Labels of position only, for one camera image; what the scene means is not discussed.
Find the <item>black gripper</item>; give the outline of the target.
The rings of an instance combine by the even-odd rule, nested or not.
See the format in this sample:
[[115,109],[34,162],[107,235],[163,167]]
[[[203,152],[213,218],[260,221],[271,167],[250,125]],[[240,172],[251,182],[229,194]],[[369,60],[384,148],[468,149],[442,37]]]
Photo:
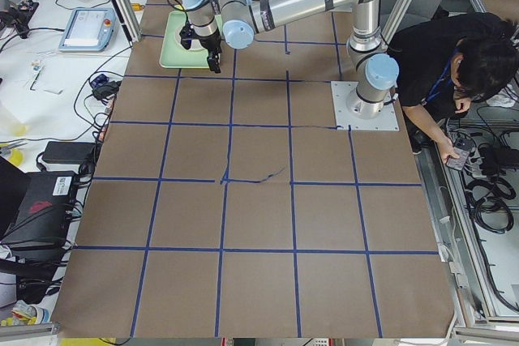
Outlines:
[[221,33],[217,23],[193,25],[195,36],[203,48],[208,51],[207,63],[209,70],[220,73]]

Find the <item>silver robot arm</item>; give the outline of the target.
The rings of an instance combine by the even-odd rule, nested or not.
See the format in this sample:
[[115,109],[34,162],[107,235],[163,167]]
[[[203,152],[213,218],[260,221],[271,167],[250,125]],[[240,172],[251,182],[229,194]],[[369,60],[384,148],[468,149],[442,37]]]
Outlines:
[[345,99],[356,118],[377,117],[399,68],[381,48],[380,0],[181,0],[186,22],[179,32],[184,49],[198,41],[207,50],[211,71],[220,72],[221,44],[245,49],[255,35],[294,21],[351,6],[354,25],[348,53],[358,71],[357,87]]

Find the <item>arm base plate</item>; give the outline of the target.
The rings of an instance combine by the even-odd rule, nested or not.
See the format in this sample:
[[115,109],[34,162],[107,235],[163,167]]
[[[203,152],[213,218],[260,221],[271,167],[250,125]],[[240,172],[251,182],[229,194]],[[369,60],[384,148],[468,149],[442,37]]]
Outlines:
[[357,94],[358,82],[332,81],[332,102],[335,127],[338,130],[399,131],[390,91],[383,100],[367,103]]

